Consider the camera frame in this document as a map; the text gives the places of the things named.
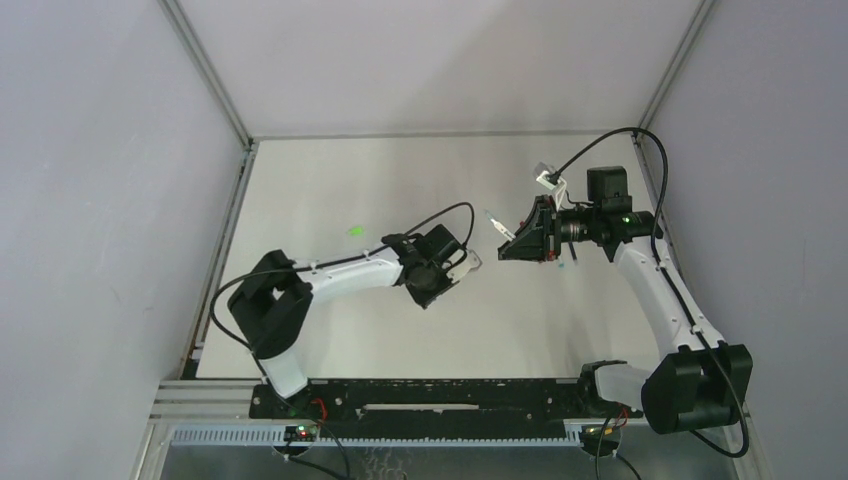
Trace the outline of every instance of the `gray wall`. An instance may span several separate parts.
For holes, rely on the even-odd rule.
[[[257,136],[618,127],[698,2],[182,0]]]
[[[127,478],[241,148],[155,2],[0,7],[0,477]]]
[[[846,24],[842,0],[722,2],[652,126],[684,274],[754,356],[777,478],[846,470]]]

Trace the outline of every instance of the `white tabletop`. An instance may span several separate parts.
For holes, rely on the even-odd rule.
[[[268,140],[248,183],[224,280],[249,272],[266,252],[321,259],[361,252],[458,201],[477,210],[470,247],[482,268],[422,310],[402,287],[377,288],[313,306],[295,344],[312,378],[575,377],[587,362],[623,359],[653,369],[656,342],[627,282],[603,251],[563,245],[558,262],[499,262],[505,239],[485,216],[515,230],[536,195],[535,165],[561,165],[594,137]],[[586,169],[627,169],[634,210],[652,209],[626,135],[607,139],[567,172],[572,199],[586,199]],[[468,212],[439,220],[459,239]],[[351,236],[352,227],[364,234]],[[226,308],[216,312],[238,331]],[[214,326],[198,377],[251,378],[249,353]]]

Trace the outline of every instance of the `black mounting plate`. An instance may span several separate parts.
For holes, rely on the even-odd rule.
[[[340,438],[550,439],[563,436],[565,419],[596,418],[590,412],[599,406],[585,405],[581,388],[577,379],[556,378],[312,379],[287,400],[294,411],[270,385],[257,385],[250,418],[321,418],[314,402],[321,399],[324,423]]]

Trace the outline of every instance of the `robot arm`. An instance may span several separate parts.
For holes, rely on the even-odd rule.
[[[374,287],[404,285],[427,308],[439,295],[477,270],[480,259],[442,225],[414,240],[388,235],[371,252],[324,262],[295,262],[276,250],[253,272],[227,306],[274,390],[283,398],[300,391],[307,377],[293,348],[313,304]]]
[[[736,423],[735,401],[710,354],[721,362],[744,402],[752,369],[748,350],[744,345],[728,345],[707,321],[671,265],[660,231],[655,235],[657,263],[650,244],[654,217],[650,212],[632,211],[624,169],[590,169],[588,180],[591,206],[557,211],[550,196],[537,197],[515,238],[498,249],[498,259],[549,261],[559,256],[562,242],[595,242],[636,294],[664,358],[653,371],[622,361],[584,365],[581,379],[595,397],[590,401],[641,410],[657,433]],[[691,323],[681,301],[691,313]]]

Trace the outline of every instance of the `white panel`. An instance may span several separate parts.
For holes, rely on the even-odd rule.
[[[698,0],[183,0],[253,135],[639,121]]]
[[[545,193],[539,161],[569,158],[594,137],[521,136],[265,141],[251,174],[224,279],[249,272],[266,252],[327,258],[361,252],[462,200],[477,208],[471,247],[479,271],[422,310],[404,288],[377,288],[315,305],[295,344],[311,377],[574,377],[595,360],[653,369],[658,351],[627,281],[594,244],[566,248],[556,263],[498,262],[504,237],[488,209],[515,229]],[[566,172],[586,197],[586,168],[623,165],[635,208],[650,202],[630,138],[611,138]],[[440,221],[462,238],[468,213]],[[351,237],[355,225],[366,234]],[[238,331],[221,297],[216,312]],[[201,377],[256,377],[249,353],[210,327]]]
[[[754,358],[775,478],[845,478],[848,3],[721,2],[654,127],[675,249]]]
[[[0,478],[128,478],[240,147],[155,2],[0,11]]]

